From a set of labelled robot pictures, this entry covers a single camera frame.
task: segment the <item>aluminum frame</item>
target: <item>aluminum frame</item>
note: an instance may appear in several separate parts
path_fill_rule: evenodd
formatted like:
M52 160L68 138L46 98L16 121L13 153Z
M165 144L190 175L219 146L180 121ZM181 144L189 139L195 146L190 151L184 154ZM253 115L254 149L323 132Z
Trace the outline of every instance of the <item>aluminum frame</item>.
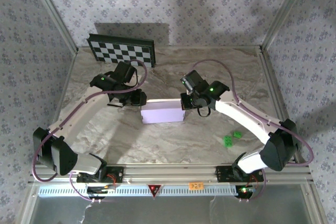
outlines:
M64 24L62 18L60 17L55 5L51 0L41 0L42 4L44 5L45 9L47 10L48 14L52 18L55 23L56 28L61 33L62 38L64 39L65 43L69 47L72 54L77 52L77 46L73 41L70 32L68 31L66 25Z
M66 76L66 79L65 79L63 89L62 89L61 97L59 98L59 102L57 104L55 115L54 115L54 118L53 118L53 121L52 121L53 123L57 122L57 120L59 118L59 115L61 113L63 100L65 98L65 94L66 94L67 89L68 89L72 69L74 68L74 64L75 64L76 59L77 59L77 51L73 53L73 57L72 57L72 60L71 60L71 63L70 63L70 67L69 67L69 70L68 70L68 73L67 73L67 76Z
M272 24L270 25L266 36L262 42L262 47L264 49L268 49L274 39L277 37L278 32L282 25L284 24L285 20L287 19L290 10L294 7L297 0L283 0L279 11L277 12L276 16L273 19Z
M268 91L276 116L280 119L288 118L288 113L284 107L281 93L277 89L277 80L272 71L271 63L268 59L267 51L261 52L259 46L238 48L240 50L254 51L259 58L260 65L265 74ZM124 177L122 186L144 186L151 184L163 184L165 186L181 187L189 182L203 182L205 188L211 186L231 186L244 185L245 183L218 183L215 175L215 167L218 165L230 164L110 164L110 166L123 166ZM41 178L48 178L53 171L46 166L38 165L36 169ZM327 218L322 208L317 190L313 183L309 167L285 167L282 172L265 169L267 184L269 185L301 185L305 203L312 223L327 224ZM28 184L30 190L25 198L24 208L18 216L18 223L29 223L36 197L42 186L45 184L34 182L33 176L30 177ZM54 188L65 188L69 186L68 176L57 176L52 183Z
M272 70L272 64L269 60L269 54L267 50L265 49L261 51L260 47L256 47L256 54L259 57L260 64L265 73L268 91L276 110L276 116L282 120L284 120L285 118L289 118L288 112L285 107L284 99L280 90L278 89L278 82L275 77L274 71ZM303 158L298 153L295 154L295 160L297 160L299 163L303 162ZM326 217L326 213L324 212L315 185L303 184L301 185L301 190L303 192L312 223L327 224L328 220Z
M88 197L86 185L77 185L76 189ZM235 185L207 185L202 190L189 190L188 185L164 185L160 188L160 197L165 196L237 196ZM47 185L40 186L39 197L76 197L75 190L68 185ZM109 190L105 197L153 197L148 185L118 185L115 189Z

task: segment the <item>cable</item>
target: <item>cable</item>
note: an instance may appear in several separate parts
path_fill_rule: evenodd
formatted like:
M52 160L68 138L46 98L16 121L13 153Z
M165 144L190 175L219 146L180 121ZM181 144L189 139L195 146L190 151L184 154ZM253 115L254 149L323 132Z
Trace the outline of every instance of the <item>cable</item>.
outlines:
M258 180L257 180L257 178L256 178L256 176L254 176L253 174L251 174L251 177L257 182L257 186L256 186L256 189L258 188L258 186L259 186L259 182L258 182Z
M106 175L107 177L109 177L109 178L111 178L112 180L113 180L113 186L114 186L114 188L116 189L117 187L116 187L116 179L115 179L115 176L113 175L113 174L108 174L108 175Z
M137 78L137 82L136 82L135 85L132 86L132 87L135 87L135 86L138 85L138 83L139 83L139 77L138 77L138 70L137 70L137 69L135 70L135 76L136 76L136 78Z
M263 179L264 179L264 182L263 182L263 185L262 185L263 187L262 187L262 189L260 190L260 192L255 197L253 197L253 198L251 198L249 200L255 200L257 198L260 198L263 195L263 193L264 193L264 191L266 189L266 174L265 174L265 170L262 169L261 172L263 173Z
M210 108L208 108L208 114L207 115L201 115L200 111L199 111L199 108L197 108L197 112L198 112L198 115L202 118L207 118L208 116L210 116L211 114L211 110Z
M81 197L81 198L84 199L84 200L87 200L87 201L91 201L91 202L92 202L92 199L89 199L89 198L85 197L84 195L82 195L82 194L75 188L75 186L74 186L73 183L72 183L72 179L71 179L71 177L72 177L73 174L74 174L74 172L70 172L70 176L69 176L69 180L70 180L70 184L71 184L72 188L75 190L75 192L78 194L79 197Z
M248 183L245 185L245 187L247 187L250 183L251 183L251 176L250 176L250 180L248 181Z
M34 155L33 155L33 163L31 165L31 171L32 171L32 174L33 174L33 177L39 181L39 182L49 182L49 181L52 181L56 176L57 176L57 173L55 173L54 175L52 175L50 178L48 179L42 179L40 178L37 173L36 173L36 162L37 162L37 157L38 157L38 153L40 152L40 150L42 149L43 145L46 143L46 141L49 140L49 138L51 138L60 128L62 128L71 118L72 116L86 103L88 102L91 98L93 97L96 97L97 95L100 95L100 94L122 94L122 93L128 93L128 92L131 92L131 91L134 91L136 90L137 88L139 88L141 85L144 84L145 80L147 79L147 68L145 66L145 64L142 62L142 61L139 61L139 60L131 60L130 62L132 61L136 61L138 62L142 67L143 67L143 70L145 71L145 74L144 74L144 77L143 79L141 80L141 82L136 85L135 87L132 87L130 89L126 89L126 90L116 90L116 91L101 91L101 92L97 92L97 93L94 93L90 96L88 96L86 99L85 99L85 102L81 102L79 103L75 109L63 120L63 122L59 125L58 128L55 128L52 132L50 132L40 143L40 145L37 147Z
M301 143L308 149L309 154L310 154L310 158L309 158L308 161L306 161L306 162L304 162L304 163L300 163L300 164L289 164L289 165L291 165L291 166L306 166L306 165L309 165L309 164L313 161L313 159L314 159L314 152L313 152L312 148L309 146L309 144L308 144L308 143L307 143L301 136L299 136L299 135L296 134L295 132L290 131L289 129L287 129L287 128L281 126L281 125L278 125L278 124L276 124L276 123L274 123L274 122L270 122L270 121L268 121L267 119L265 119L265 118L263 118L262 116L256 114L255 112L251 111L250 109L248 109L247 107L245 107L245 106L241 103L241 101L239 100L239 97L237 96L237 93L236 93L236 88L235 88L235 78L233 77L231 70L230 70L224 63L222 63L222 62L219 61L219 60L215 60L215 59L204 59L204 60L200 60L200 61L196 62L196 63L192 66L192 68L191 68L190 71L192 71L198 64L200 64L200 63L202 63L202 62L204 62L204 61L214 61L214 62L216 62L216 63L221 64L221 65L227 70L227 72L230 74L230 77L231 77L231 82L232 82L232 93L233 93L233 96L234 96L234 98L235 98L235 100L236 100L238 106L240 106L245 112L247 112L247 113L250 114L251 116L255 117L256 119L258 119L258 120L260 120L260 121L262 121L262 122L264 122L264 123L267 123L268 125L271 125L271 126L273 126L273 127L276 127L276 128L278 128L278 129L281 129L281 130L283 130L283 131L289 133L290 135L292 135L293 137L295 137L297 140L299 140L299 141L300 141L300 142L301 142Z

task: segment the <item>lavender block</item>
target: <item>lavender block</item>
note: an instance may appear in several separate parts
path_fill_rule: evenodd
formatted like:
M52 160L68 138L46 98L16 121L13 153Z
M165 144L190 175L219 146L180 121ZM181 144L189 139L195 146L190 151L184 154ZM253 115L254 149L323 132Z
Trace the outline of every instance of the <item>lavender block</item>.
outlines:
M153 99L141 106L142 123L182 122L185 111L181 99Z

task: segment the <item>glass panel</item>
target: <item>glass panel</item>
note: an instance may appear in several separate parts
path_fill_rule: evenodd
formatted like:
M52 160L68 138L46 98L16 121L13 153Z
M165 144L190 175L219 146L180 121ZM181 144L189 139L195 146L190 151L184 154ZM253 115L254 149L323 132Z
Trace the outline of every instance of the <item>glass panel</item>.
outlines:
M39 198L30 223L286 223L311 224L302 190L267 186L249 203L235 197L116 197L114 202L90 204L79 197Z

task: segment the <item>green object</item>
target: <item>green object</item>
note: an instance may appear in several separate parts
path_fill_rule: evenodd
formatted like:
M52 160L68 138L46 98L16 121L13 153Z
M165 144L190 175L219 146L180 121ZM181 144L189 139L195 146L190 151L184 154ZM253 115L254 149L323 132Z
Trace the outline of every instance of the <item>green object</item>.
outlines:
M224 146L225 147L232 147L232 137L231 136L224 136Z
M242 137L242 133L239 132L239 131L234 131L233 132L233 137L235 137L235 138L241 138Z

